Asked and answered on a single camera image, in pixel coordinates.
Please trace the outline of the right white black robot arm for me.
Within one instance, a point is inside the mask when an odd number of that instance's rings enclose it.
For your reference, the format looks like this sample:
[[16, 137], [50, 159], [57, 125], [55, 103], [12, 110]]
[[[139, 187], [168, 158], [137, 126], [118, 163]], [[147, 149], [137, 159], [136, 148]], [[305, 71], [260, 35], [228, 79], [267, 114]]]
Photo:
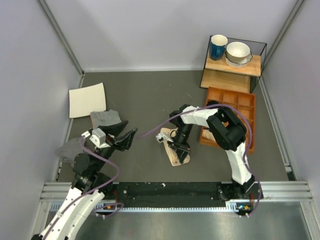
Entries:
[[202, 126], [209, 130], [215, 142], [227, 154], [234, 194], [245, 198], [251, 193], [255, 177], [248, 170], [248, 158], [245, 155], [247, 129], [232, 109], [215, 106], [198, 110], [192, 105], [184, 104], [169, 116], [177, 130], [175, 136], [168, 141], [168, 147], [177, 155], [180, 163], [190, 152], [187, 141], [192, 127]]

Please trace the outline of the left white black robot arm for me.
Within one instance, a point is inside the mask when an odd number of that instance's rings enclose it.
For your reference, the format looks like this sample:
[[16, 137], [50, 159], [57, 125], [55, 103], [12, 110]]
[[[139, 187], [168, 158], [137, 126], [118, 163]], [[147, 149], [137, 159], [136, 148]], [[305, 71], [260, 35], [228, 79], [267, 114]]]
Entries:
[[73, 160], [74, 180], [50, 223], [33, 240], [73, 240], [97, 204], [109, 198], [120, 168], [110, 161], [114, 151], [129, 150], [137, 128], [120, 135], [126, 121], [89, 129], [77, 139], [82, 152]]

